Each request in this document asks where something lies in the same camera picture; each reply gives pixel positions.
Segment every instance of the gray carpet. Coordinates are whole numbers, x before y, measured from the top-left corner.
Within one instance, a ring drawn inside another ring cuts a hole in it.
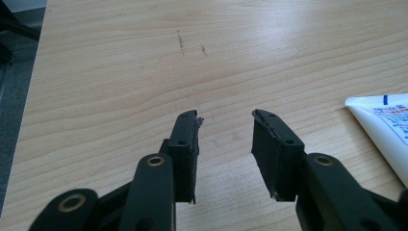
[[[44,9],[15,16],[21,23],[40,30]],[[0,41],[13,51],[12,63],[0,66],[0,211],[3,211],[38,42],[11,32],[0,33]]]

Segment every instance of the printed label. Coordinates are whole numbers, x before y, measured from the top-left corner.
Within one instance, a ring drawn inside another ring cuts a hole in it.
[[[374,108],[374,113],[378,115],[399,138],[408,145],[408,108],[403,105],[396,105],[388,108]]]

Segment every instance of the wooden table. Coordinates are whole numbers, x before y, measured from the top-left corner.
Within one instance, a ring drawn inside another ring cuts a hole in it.
[[[407,22],[405,0],[49,0],[0,229],[27,229],[65,191],[129,182],[191,109],[197,204],[177,206],[178,230],[300,229],[250,153],[257,108],[397,199],[344,101],[408,91]]]

